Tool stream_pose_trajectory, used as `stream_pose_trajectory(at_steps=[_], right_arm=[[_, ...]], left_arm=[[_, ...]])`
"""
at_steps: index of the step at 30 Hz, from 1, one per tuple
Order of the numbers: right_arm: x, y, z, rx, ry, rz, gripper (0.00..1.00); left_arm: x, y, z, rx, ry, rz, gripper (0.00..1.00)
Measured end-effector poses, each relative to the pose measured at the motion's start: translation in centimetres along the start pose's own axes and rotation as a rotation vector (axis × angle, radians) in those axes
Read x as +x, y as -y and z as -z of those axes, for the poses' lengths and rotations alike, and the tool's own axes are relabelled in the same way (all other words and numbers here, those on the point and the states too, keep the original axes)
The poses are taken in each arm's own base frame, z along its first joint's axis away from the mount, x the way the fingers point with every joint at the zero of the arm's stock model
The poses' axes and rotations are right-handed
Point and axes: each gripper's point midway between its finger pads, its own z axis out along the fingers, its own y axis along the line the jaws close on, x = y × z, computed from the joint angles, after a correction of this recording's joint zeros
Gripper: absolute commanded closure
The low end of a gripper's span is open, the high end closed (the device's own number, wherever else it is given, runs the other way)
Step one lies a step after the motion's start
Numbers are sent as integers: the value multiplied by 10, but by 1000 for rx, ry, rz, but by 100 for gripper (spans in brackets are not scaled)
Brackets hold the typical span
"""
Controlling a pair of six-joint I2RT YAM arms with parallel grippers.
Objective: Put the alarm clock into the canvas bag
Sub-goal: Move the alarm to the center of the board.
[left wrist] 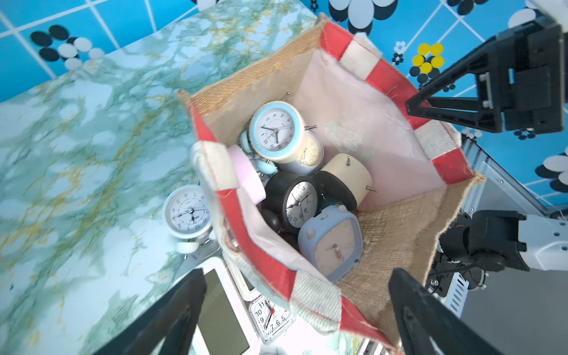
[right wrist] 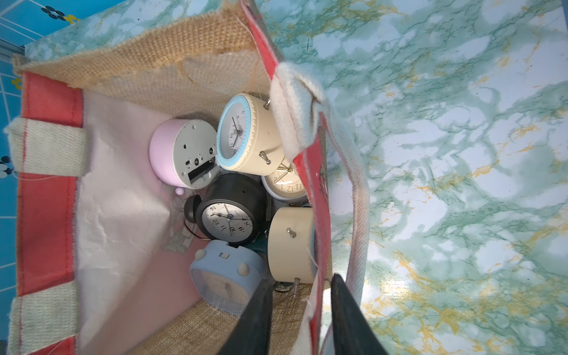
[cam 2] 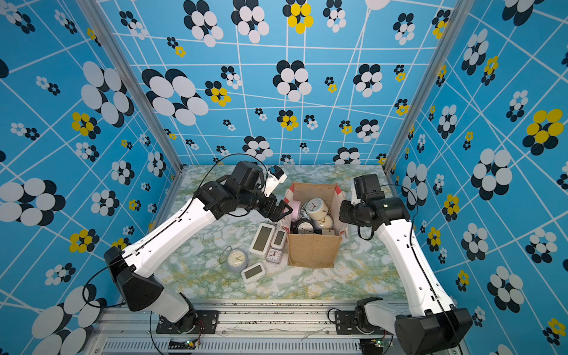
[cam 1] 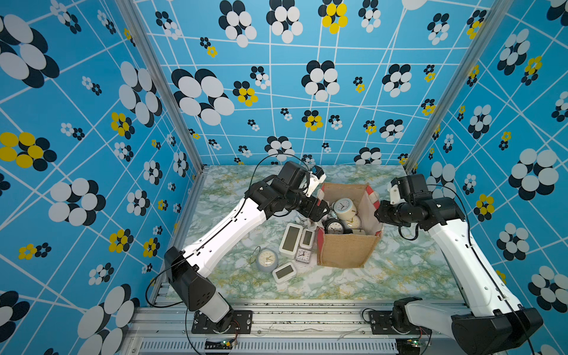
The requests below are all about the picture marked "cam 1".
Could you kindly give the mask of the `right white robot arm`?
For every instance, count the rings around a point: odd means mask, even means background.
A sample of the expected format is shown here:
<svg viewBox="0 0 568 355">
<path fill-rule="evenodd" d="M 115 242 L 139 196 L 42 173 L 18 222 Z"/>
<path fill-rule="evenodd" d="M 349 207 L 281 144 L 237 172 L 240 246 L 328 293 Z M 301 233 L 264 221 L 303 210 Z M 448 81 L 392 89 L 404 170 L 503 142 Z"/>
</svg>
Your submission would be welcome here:
<svg viewBox="0 0 568 355">
<path fill-rule="evenodd" d="M 544 324 L 540 313 L 524 307 L 497 275 L 457 202 L 435 198 L 423 175 L 395 178 L 390 184 L 390 198 L 380 201 L 376 219 L 427 232 L 441 249 L 465 301 L 452 309 L 419 297 L 397 300 L 393 327 L 400 333 L 423 327 L 444 334 L 466 354 L 495 354 L 529 343 Z"/>
</svg>

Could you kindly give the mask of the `blue twin-bell alarm clock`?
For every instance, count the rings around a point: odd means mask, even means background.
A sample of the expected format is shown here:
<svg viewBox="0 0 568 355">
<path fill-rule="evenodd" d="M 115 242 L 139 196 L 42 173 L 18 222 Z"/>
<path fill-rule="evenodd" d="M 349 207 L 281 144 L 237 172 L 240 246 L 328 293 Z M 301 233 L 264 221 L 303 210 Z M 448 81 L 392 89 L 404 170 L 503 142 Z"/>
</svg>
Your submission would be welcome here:
<svg viewBox="0 0 568 355">
<path fill-rule="evenodd" d="M 333 211 L 340 220 L 351 220 L 357 215 L 357 209 L 350 198 L 340 198 L 333 203 Z"/>
</svg>

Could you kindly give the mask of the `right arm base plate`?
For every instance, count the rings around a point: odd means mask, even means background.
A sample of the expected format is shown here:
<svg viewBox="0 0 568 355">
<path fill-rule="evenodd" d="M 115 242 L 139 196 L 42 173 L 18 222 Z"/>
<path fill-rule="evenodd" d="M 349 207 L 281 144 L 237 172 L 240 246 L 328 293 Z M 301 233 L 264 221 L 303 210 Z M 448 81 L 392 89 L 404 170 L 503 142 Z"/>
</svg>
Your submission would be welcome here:
<svg viewBox="0 0 568 355">
<path fill-rule="evenodd" d="M 427 337 L 428 328 L 412 325 L 401 315 L 392 311 L 368 310 L 365 320 L 370 324 L 373 335 L 401 335 L 408 337 Z"/>
</svg>

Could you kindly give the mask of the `grey round clock wire handle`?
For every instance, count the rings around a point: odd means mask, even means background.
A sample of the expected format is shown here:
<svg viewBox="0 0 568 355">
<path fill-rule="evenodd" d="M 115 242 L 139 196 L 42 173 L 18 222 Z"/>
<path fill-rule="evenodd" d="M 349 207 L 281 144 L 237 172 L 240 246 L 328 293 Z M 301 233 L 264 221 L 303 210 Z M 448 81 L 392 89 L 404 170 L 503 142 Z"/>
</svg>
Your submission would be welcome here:
<svg viewBox="0 0 568 355">
<path fill-rule="evenodd" d="M 254 265 L 260 272 L 270 273 L 279 266 L 277 253 L 269 248 L 256 247 L 248 259 L 250 265 Z"/>
</svg>

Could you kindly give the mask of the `black round alarm clock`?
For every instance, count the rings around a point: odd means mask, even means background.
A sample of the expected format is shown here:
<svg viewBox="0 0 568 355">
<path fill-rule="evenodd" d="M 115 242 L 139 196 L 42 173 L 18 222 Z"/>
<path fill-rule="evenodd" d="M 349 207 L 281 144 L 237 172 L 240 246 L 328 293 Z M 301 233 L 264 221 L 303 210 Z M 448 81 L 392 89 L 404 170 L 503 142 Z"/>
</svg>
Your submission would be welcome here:
<svg viewBox="0 0 568 355">
<path fill-rule="evenodd" d="M 344 235 L 346 233 L 346 227 L 340 219 L 329 218 L 323 225 L 326 234 Z"/>
</svg>

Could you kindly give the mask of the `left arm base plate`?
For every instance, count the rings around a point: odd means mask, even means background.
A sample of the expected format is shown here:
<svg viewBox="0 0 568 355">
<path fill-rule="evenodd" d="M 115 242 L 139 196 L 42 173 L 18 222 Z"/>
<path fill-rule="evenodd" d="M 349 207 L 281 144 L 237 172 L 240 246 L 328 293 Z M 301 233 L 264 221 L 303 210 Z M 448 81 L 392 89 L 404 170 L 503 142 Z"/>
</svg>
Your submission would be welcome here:
<svg viewBox="0 0 568 355">
<path fill-rule="evenodd" d="M 213 322 L 203 312 L 196 311 L 192 323 L 193 334 L 250 334 L 253 311 L 231 310 L 220 322 Z"/>
</svg>

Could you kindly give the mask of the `large white digital clock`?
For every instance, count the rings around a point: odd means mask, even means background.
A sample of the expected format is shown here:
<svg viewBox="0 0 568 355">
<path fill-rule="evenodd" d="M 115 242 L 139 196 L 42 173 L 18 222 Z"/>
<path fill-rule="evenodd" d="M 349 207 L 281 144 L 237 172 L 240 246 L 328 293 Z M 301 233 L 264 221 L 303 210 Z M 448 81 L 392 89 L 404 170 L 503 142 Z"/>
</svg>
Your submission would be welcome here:
<svg viewBox="0 0 568 355">
<path fill-rule="evenodd" d="M 283 233 L 283 237 L 278 248 L 279 252 L 284 256 L 294 257 L 297 253 L 302 233 L 302 226 L 295 223 L 289 223 Z"/>
</svg>

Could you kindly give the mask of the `grey round beige-face clock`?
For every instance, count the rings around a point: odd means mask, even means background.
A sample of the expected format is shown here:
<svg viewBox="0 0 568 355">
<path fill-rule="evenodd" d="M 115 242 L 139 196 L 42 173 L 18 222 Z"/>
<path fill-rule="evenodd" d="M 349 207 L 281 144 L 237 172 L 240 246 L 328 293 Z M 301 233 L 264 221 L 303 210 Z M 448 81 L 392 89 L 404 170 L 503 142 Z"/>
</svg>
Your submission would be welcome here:
<svg viewBox="0 0 568 355">
<path fill-rule="evenodd" d="M 361 229 L 362 222 L 358 215 L 351 217 L 350 219 L 345 220 L 346 226 L 349 229 Z"/>
</svg>

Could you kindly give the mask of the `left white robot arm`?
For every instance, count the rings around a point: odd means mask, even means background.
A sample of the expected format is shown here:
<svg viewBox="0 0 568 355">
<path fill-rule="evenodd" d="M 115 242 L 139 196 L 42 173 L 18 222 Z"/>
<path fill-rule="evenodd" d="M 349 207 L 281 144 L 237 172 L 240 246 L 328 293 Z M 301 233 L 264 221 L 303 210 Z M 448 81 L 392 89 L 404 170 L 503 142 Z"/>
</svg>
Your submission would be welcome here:
<svg viewBox="0 0 568 355">
<path fill-rule="evenodd" d="M 196 242 L 182 250 L 170 248 L 165 254 L 167 281 L 185 306 L 226 330 L 232 323 L 233 308 L 208 276 L 243 237 L 278 212 L 297 211 L 313 222 L 320 221 L 329 206 L 314 191 L 325 178 L 319 166 L 307 169 L 289 161 L 277 175 L 251 184 L 238 205 Z"/>
</svg>

